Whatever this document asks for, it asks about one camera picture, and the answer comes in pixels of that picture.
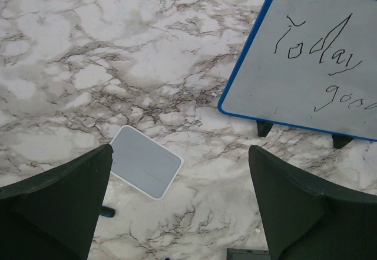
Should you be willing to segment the blue-framed whiteboard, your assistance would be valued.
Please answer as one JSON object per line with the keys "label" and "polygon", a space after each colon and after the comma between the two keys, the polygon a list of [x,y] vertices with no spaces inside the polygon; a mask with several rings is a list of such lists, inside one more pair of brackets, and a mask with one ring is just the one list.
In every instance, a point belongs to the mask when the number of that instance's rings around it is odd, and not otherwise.
{"label": "blue-framed whiteboard", "polygon": [[265,0],[221,113],[376,140],[376,0]]}

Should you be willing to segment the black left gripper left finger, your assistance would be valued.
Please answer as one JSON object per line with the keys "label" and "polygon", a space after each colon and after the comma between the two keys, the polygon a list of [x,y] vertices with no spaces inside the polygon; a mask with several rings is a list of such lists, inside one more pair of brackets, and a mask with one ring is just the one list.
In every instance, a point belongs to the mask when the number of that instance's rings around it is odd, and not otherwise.
{"label": "black left gripper left finger", "polygon": [[110,144],[1,188],[1,259],[87,259],[113,163]]}

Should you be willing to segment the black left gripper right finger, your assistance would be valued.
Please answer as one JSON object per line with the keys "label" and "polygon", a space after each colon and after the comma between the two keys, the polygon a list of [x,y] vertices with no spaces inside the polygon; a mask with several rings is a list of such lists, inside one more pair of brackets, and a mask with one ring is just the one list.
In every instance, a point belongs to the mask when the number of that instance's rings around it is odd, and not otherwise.
{"label": "black left gripper right finger", "polygon": [[376,259],[376,196],[329,182],[260,146],[249,168],[271,259]]}

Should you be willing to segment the black marker cap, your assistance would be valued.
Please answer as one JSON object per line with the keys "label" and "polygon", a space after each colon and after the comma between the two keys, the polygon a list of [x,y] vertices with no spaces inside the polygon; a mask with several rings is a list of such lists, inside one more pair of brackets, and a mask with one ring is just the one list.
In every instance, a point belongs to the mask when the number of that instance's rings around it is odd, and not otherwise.
{"label": "black marker cap", "polygon": [[259,249],[227,248],[227,260],[271,260],[269,251]]}

